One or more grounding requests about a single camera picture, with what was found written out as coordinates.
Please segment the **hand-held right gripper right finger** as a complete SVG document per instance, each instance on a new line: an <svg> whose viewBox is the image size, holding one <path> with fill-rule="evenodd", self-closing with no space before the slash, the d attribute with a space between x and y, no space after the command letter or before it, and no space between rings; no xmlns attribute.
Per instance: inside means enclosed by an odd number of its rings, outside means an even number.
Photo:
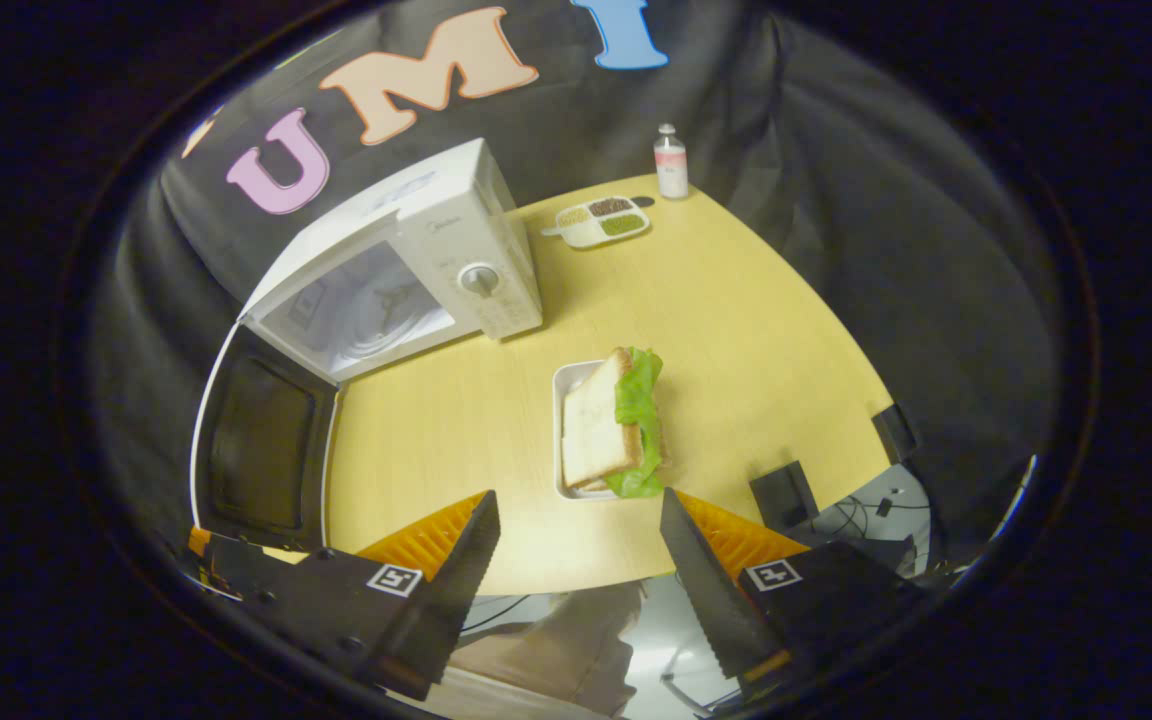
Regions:
<svg viewBox="0 0 1152 720"><path fill-rule="evenodd" d="M667 488L666 543L719 669L745 700L799 694L859 659L925 592L846 541L794 541Z"/></svg>

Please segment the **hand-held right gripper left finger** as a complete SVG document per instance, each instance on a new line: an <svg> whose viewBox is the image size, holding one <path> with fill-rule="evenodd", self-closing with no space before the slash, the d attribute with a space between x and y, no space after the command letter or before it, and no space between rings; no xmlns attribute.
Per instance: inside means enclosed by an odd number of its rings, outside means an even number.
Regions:
<svg viewBox="0 0 1152 720"><path fill-rule="evenodd" d="M444 679L480 588L500 520L492 488L347 553L298 562L259 556L241 588L247 611L335 673L425 700Z"/></svg>

